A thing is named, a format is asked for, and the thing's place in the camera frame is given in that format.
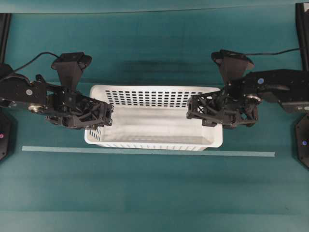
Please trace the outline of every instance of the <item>white plastic basket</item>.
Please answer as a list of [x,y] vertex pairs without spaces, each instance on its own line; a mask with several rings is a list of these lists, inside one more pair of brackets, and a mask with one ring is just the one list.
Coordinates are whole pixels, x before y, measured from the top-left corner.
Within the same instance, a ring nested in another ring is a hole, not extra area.
[[85,141],[106,147],[200,151],[222,144],[222,125],[187,119],[187,100],[214,87],[103,86],[90,97],[114,105],[111,127],[85,130]]

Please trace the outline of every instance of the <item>black cable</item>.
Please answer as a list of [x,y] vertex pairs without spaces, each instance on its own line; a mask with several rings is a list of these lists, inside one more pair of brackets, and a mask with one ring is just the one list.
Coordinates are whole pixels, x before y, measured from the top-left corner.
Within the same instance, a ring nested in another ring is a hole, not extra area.
[[33,61],[35,61],[37,58],[39,58],[41,55],[44,55],[44,54],[49,54],[49,55],[52,55],[54,57],[57,57],[57,58],[60,58],[59,56],[57,56],[56,54],[54,53],[51,53],[51,52],[41,52],[39,53],[35,58],[33,58],[32,60],[30,60],[29,62],[27,62],[26,64],[20,66],[19,68],[13,70],[11,73],[9,73],[8,75],[6,75],[5,77],[1,78],[0,79],[0,83],[4,80],[7,80],[7,79],[10,79],[12,77],[15,77],[15,78],[20,78],[20,79],[24,79],[29,85],[31,85],[29,79],[27,77],[25,77],[24,75],[21,75],[21,74],[16,74],[17,71],[27,67],[29,64],[31,64]]
[[275,53],[270,53],[270,52],[261,52],[261,53],[244,53],[244,55],[246,56],[274,56],[274,55],[280,55],[286,52],[293,52],[293,51],[298,51],[298,50],[302,50],[305,49],[305,47],[298,47],[298,48],[293,48],[293,49],[289,49],[289,50],[284,50],[281,52],[275,52]]
[[18,69],[13,70],[13,72],[11,72],[9,75],[11,75],[11,74],[13,74],[13,73],[15,73],[15,72],[17,72],[17,71],[27,67],[29,64],[31,64],[33,61],[35,61],[37,58],[39,58],[41,55],[44,55],[44,54],[50,54],[50,55],[52,55],[54,57],[60,58],[59,56],[57,56],[56,54],[51,53],[51,52],[41,52],[35,58],[33,58],[31,61],[27,62],[23,66],[20,66]]

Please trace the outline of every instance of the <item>screw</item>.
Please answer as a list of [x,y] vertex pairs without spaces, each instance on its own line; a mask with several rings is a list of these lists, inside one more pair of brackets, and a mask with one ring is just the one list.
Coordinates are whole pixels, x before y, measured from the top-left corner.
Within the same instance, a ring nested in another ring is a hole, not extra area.
[[31,95],[33,94],[33,92],[32,92],[31,89],[27,89],[27,90],[26,90],[26,94],[29,95],[29,96],[31,96]]
[[264,83],[264,79],[263,79],[263,78],[258,79],[258,80],[257,80],[257,83],[258,83],[259,85],[263,84],[263,83]]

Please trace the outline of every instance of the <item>green tabletop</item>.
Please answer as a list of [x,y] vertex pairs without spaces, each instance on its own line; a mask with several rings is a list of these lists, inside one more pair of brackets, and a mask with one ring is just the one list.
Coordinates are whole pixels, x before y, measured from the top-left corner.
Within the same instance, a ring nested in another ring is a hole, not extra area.
[[[93,57],[78,89],[97,84],[221,86],[210,54],[298,47],[294,4],[110,14],[14,14],[6,62],[42,51]],[[20,73],[57,81],[44,56]],[[301,69],[299,52],[252,57],[254,71]],[[297,160],[302,114],[259,106],[252,128],[224,131],[209,151],[275,152],[275,157],[22,151],[22,146],[97,148],[83,130],[6,110],[10,155],[0,163],[0,231],[307,232],[309,171]]]

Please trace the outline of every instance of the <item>light green strip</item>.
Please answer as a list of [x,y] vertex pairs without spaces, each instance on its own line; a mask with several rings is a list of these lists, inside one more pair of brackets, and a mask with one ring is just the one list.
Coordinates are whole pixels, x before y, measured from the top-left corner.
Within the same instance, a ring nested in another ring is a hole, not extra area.
[[52,146],[23,146],[22,150],[40,151],[40,152],[100,153],[100,154],[275,157],[275,152],[260,152],[260,151],[207,151],[207,150],[176,151],[176,150],[79,148],[79,147],[52,147]]

